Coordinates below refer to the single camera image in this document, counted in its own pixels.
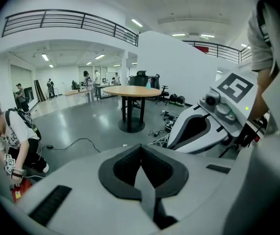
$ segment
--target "black table base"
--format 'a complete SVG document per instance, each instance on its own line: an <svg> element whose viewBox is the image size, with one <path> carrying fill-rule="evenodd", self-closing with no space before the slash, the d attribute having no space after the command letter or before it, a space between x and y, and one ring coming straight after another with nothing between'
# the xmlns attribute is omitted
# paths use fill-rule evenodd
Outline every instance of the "black table base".
<svg viewBox="0 0 280 235"><path fill-rule="evenodd" d="M127 99L127 119L126 119L126 99ZM136 133L142 131L145 127L144 108L145 108L145 97L141 98L141 114L140 118L132 117L132 101L133 97L123 96L122 97L122 120L119 121L118 127L120 130L129 133Z"/></svg>

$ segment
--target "railing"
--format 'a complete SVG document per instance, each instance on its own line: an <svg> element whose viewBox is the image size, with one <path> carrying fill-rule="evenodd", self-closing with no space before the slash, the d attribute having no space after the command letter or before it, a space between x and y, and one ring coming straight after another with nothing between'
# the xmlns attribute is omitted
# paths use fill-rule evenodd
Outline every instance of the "railing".
<svg viewBox="0 0 280 235"><path fill-rule="evenodd" d="M30 10L5 19L1 37L29 29L68 27L99 32L138 46L137 34L110 20L84 12L60 9Z"/></svg>
<svg viewBox="0 0 280 235"><path fill-rule="evenodd" d="M241 62L252 56L251 47L247 46L241 50Z"/></svg>
<svg viewBox="0 0 280 235"><path fill-rule="evenodd" d="M228 46L213 44L208 42L202 41L184 41L195 48L203 51L205 54L215 56L215 57L222 57L228 60L231 60L236 63L240 63L241 56L240 51L238 49L234 49Z"/></svg>

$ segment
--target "white ceiling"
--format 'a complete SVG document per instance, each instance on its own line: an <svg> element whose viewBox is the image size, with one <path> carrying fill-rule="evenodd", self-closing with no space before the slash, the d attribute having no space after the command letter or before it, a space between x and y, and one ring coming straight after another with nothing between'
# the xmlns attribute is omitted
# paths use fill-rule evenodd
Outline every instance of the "white ceiling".
<svg viewBox="0 0 280 235"><path fill-rule="evenodd" d="M228 44L242 32L253 9L253 0L112 0L127 11L126 26L131 18L164 34L186 33L185 40L206 41L197 34L215 35L209 41Z"/></svg>
<svg viewBox="0 0 280 235"><path fill-rule="evenodd" d="M34 65L38 69L54 67L82 66L92 62L91 66L108 66L121 64L123 50L98 43L83 41L45 41L25 45L10 51L11 54ZM129 52L129 57L136 62L137 56Z"/></svg>

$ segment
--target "round wooden table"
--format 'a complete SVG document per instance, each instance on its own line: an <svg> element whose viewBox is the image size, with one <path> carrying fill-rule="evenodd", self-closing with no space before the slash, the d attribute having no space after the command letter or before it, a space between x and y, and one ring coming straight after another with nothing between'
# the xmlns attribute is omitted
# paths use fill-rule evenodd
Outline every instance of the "round wooden table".
<svg viewBox="0 0 280 235"><path fill-rule="evenodd" d="M144 108L145 97L158 96L161 94L160 90L148 89L142 86L113 86L103 89L104 92L112 95L122 96L122 120L119 121L118 127L124 132L135 133L142 131L145 127ZM133 102L141 98L141 114L140 118L132 117ZM126 121L126 100L127 100L127 121Z"/></svg>

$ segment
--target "gray sleeve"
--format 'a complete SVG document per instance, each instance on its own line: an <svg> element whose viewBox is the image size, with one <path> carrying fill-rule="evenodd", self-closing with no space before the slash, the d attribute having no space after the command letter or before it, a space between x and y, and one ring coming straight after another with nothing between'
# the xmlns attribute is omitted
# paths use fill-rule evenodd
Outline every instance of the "gray sleeve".
<svg viewBox="0 0 280 235"><path fill-rule="evenodd" d="M252 71L270 69L273 65L272 50L264 41L254 13L249 19L248 40L252 53Z"/></svg>

